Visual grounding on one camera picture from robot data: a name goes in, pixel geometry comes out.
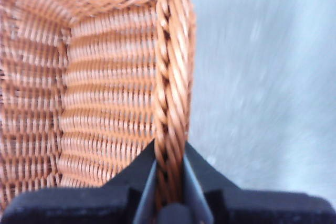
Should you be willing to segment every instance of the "gray ground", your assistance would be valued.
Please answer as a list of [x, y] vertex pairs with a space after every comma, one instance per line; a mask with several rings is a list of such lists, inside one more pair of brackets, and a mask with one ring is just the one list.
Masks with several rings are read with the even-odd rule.
[[336, 207], [336, 0], [193, 0], [190, 141], [242, 188]]

